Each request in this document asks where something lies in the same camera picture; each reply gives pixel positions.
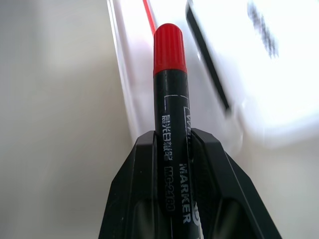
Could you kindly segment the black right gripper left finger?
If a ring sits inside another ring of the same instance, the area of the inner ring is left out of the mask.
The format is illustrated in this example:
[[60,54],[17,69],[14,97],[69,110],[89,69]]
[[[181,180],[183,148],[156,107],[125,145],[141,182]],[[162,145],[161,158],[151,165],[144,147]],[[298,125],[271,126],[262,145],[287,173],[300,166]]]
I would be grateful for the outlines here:
[[171,239],[170,219],[158,202],[153,131],[138,137],[113,179],[98,239]]

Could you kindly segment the red-capped black marker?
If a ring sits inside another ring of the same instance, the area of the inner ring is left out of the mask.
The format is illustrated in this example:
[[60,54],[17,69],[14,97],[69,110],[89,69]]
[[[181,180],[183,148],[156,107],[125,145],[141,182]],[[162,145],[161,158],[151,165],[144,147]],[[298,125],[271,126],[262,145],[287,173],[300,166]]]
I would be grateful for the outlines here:
[[170,239],[200,239],[183,35],[172,23],[155,31],[153,75],[159,205]]

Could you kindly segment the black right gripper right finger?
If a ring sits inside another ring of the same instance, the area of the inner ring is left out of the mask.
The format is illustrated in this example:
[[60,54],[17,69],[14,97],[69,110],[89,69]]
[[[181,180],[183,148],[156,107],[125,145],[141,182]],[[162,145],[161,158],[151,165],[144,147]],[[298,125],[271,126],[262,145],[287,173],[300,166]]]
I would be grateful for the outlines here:
[[193,128],[195,199],[204,239],[279,239],[252,180],[212,134]]

